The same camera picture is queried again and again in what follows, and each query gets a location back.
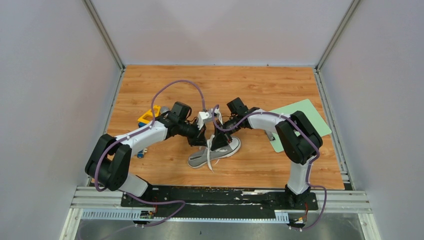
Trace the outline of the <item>white shoelace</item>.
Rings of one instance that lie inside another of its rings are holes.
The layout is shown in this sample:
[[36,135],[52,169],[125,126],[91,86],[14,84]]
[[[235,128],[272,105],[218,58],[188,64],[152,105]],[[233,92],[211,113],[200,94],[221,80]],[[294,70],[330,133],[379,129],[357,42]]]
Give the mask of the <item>white shoelace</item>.
[[226,158],[230,155],[230,153],[233,151],[230,145],[219,148],[218,150],[211,150],[211,144],[212,139],[214,138],[214,134],[211,135],[211,137],[207,140],[206,145],[206,162],[208,168],[214,173],[211,160],[216,160],[216,164],[219,162],[221,158]]

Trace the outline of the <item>grey canvas sneaker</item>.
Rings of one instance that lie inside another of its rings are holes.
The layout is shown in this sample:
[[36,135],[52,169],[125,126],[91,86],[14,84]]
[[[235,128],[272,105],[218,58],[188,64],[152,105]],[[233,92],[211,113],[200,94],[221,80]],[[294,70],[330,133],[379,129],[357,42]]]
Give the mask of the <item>grey canvas sneaker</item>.
[[212,140],[214,138],[215,135],[211,135],[206,141],[206,147],[189,156],[187,163],[191,168],[197,169],[207,164],[208,168],[213,172],[212,161],[231,157],[241,148],[241,140],[238,137],[232,137],[229,145],[212,150]]

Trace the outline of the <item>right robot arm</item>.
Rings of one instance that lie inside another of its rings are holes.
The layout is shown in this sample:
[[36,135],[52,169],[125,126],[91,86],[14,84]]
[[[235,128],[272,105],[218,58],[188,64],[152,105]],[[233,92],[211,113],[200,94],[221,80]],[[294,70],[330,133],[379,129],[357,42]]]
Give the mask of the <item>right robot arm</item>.
[[230,119],[223,123],[216,121],[212,114],[214,128],[223,134],[238,130],[257,129],[276,134],[282,144],[283,152],[291,161],[290,175],[286,185],[286,204],[298,209],[306,201],[305,194],[310,184],[312,163],[320,157],[323,140],[304,112],[297,110],[291,114],[274,113],[259,107],[248,108],[237,97],[227,104]]

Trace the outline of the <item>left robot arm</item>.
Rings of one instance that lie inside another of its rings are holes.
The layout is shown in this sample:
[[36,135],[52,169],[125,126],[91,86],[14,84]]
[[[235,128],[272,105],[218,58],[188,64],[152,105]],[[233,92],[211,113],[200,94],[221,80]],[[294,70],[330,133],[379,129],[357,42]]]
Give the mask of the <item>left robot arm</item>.
[[149,206],[153,193],[149,183],[129,172],[131,158],[145,148],[176,135],[186,137],[190,146],[205,146],[206,126],[199,120],[187,118],[190,106],[175,102],[170,110],[154,118],[149,124],[119,136],[102,135],[85,166],[85,173],[97,179],[98,185],[110,191],[123,191],[134,195],[140,206]]

